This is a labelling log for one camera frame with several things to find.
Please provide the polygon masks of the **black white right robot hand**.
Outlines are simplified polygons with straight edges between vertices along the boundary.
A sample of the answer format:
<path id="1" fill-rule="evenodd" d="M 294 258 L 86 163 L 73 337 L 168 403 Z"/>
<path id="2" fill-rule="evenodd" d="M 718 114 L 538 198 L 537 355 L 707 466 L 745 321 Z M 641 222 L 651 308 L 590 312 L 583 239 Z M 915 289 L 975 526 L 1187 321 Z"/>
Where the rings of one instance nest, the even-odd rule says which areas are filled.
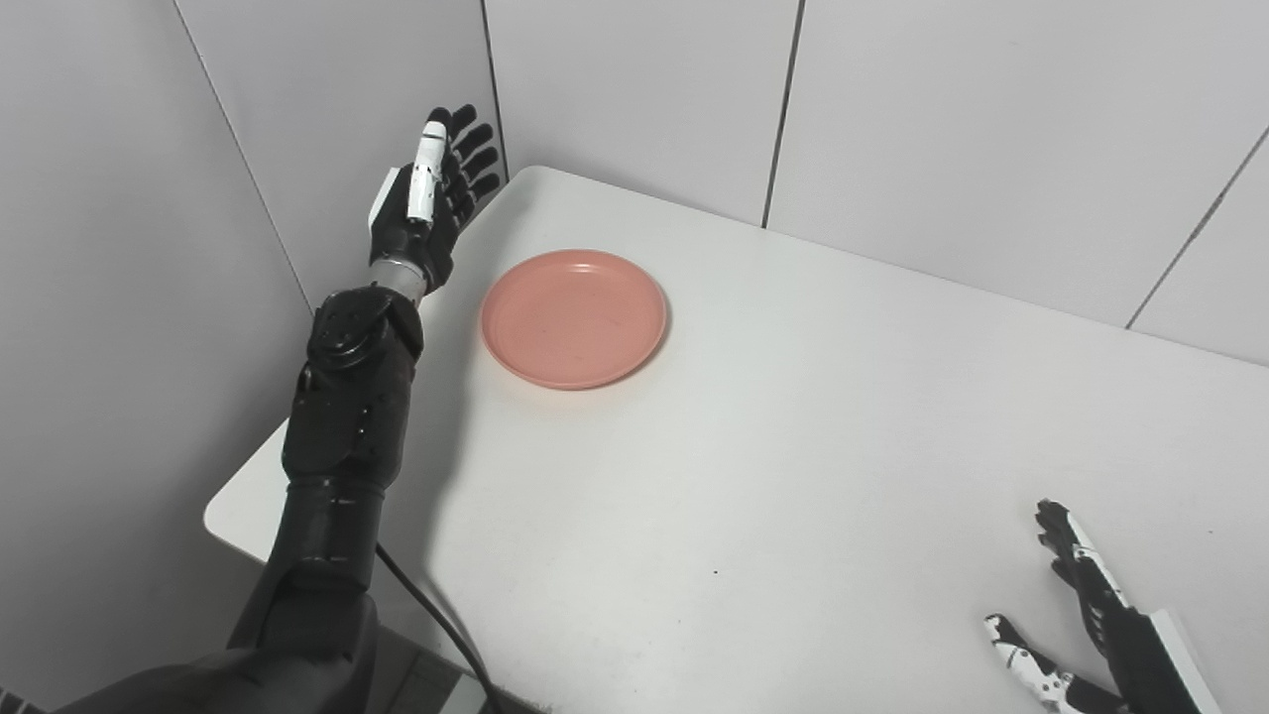
<path id="1" fill-rule="evenodd" d="M 1218 713 L 1178 623 L 1165 610 L 1143 613 L 1129 604 L 1074 512 L 1042 498 L 1036 521 L 1038 542 L 1053 555 L 1051 568 L 1074 588 L 1085 633 L 1115 687 L 1107 690 L 1061 668 L 1006 616 L 991 614 L 983 629 L 1011 676 L 1047 713 Z"/>

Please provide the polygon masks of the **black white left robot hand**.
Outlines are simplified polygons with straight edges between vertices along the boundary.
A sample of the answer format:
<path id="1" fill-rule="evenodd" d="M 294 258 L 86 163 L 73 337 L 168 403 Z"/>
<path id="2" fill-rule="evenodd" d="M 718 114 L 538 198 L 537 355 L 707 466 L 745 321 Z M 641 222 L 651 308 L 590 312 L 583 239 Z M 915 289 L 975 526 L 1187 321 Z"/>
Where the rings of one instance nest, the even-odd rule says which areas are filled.
<path id="1" fill-rule="evenodd" d="M 443 288 L 459 235 L 503 185 L 499 159 L 476 107 L 431 109 L 412 162 L 390 170 L 369 212 L 372 284 L 412 303 Z"/>

